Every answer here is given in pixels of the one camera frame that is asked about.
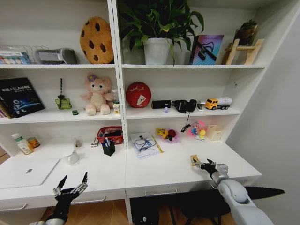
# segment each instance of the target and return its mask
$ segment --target pink teddy bear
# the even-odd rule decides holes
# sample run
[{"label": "pink teddy bear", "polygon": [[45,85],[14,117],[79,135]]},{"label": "pink teddy bear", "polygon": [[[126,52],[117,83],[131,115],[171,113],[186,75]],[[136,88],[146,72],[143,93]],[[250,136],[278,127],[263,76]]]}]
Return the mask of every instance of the pink teddy bear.
[{"label": "pink teddy bear", "polygon": [[85,107],[88,116],[96,115],[100,112],[101,115],[110,113],[110,108],[113,107],[113,94],[109,93],[112,88],[112,82],[108,77],[98,78],[95,75],[88,75],[85,80],[85,86],[88,93],[81,95],[85,100],[89,100]]}]

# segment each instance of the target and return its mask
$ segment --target toy truck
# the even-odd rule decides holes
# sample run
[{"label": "toy truck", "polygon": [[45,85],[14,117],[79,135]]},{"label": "toy truck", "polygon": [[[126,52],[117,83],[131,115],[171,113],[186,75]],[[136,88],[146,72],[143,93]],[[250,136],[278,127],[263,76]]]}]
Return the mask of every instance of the toy truck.
[{"label": "toy truck", "polygon": [[228,109],[232,102],[233,100],[229,97],[209,98],[206,100],[205,108],[211,110]]}]

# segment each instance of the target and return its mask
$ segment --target black pen holder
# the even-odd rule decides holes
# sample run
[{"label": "black pen holder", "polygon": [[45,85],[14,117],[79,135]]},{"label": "black pen holder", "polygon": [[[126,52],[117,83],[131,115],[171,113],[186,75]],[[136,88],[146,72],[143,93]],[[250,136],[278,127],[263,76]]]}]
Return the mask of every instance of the black pen holder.
[{"label": "black pen holder", "polygon": [[109,147],[106,147],[106,146],[102,145],[102,148],[103,148],[104,154],[106,154],[108,156],[112,156],[112,154],[116,151],[113,141],[110,141],[110,146]]}]

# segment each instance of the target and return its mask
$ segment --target small green toy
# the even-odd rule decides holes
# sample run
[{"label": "small green toy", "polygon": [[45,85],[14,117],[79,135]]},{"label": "small green toy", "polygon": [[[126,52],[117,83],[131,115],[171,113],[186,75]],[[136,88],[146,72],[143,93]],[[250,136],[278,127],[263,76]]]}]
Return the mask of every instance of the small green toy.
[{"label": "small green toy", "polygon": [[55,103],[59,109],[70,109],[72,108],[71,101],[69,98],[62,95],[62,78],[60,79],[60,95],[55,99]]},{"label": "small green toy", "polygon": [[77,110],[72,110],[72,114],[73,114],[73,116],[77,116],[79,114],[79,112]]}]

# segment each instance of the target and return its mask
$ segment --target white cup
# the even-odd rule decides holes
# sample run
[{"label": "white cup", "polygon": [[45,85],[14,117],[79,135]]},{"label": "white cup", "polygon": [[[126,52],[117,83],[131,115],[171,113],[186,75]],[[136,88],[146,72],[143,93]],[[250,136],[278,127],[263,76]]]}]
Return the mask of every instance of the white cup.
[{"label": "white cup", "polygon": [[67,164],[74,164],[79,160],[79,155],[76,150],[67,150],[64,152],[63,156]]}]

